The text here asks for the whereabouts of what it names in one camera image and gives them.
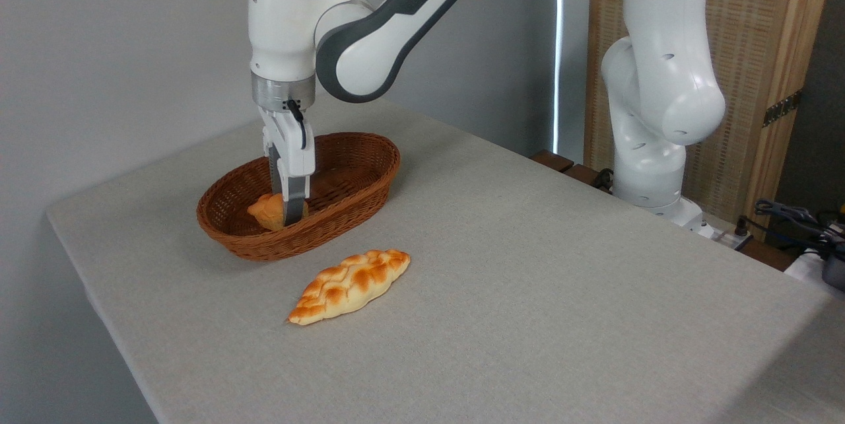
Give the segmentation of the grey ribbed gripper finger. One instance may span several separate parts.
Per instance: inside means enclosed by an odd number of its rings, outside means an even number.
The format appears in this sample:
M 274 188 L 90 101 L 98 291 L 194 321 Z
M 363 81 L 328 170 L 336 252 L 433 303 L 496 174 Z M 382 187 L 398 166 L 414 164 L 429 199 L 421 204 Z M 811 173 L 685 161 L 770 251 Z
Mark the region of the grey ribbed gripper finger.
M 291 226 L 305 216 L 310 193 L 310 176 L 283 176 L 284 225 Z
M 283 175 L 279 168 L 280 154 L 275 146 L 267 147 L 269 173 L 271 173 L 271 191 L 273 195 L 283 194 Z

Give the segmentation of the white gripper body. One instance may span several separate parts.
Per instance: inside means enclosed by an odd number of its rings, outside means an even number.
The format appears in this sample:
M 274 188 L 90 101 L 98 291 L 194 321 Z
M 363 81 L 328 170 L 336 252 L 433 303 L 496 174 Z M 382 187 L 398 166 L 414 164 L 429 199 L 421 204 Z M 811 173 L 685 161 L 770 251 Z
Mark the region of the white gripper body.
M 263 120 L 263 150 L 275 146 L 280 154 L 283 176 L 311 176 L 315 172 L 313 129 L 300 106 L 284 106 L 281 111 L 257 108 Z

